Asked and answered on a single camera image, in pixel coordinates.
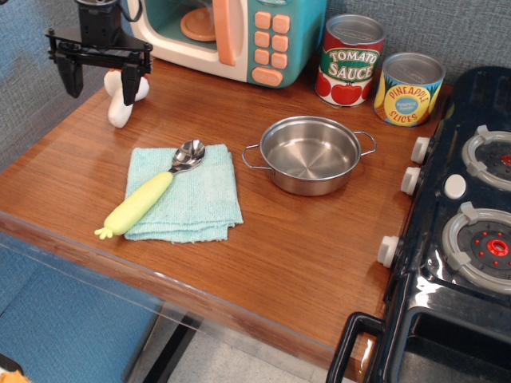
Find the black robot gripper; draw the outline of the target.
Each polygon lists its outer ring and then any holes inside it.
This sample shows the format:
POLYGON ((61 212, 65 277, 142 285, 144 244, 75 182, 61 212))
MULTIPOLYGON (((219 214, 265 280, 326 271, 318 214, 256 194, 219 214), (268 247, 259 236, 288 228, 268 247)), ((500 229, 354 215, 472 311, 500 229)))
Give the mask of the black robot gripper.
POLYGON ((153 46, 127 34, 122 28, 122 21, 138 22, 143 14, 143 3, 136 2, 135 14, 130 14, 119 1, 77 1, 76 4, 78 27, 51 27, 45 32, 50 40, 50 59, 56 61, 66 92, 73 98, 81 95, 81 64, 122 68, 124 104, 132 105, 139 89, 141 72, 149 74, 152 71, 150 52, 153 46))

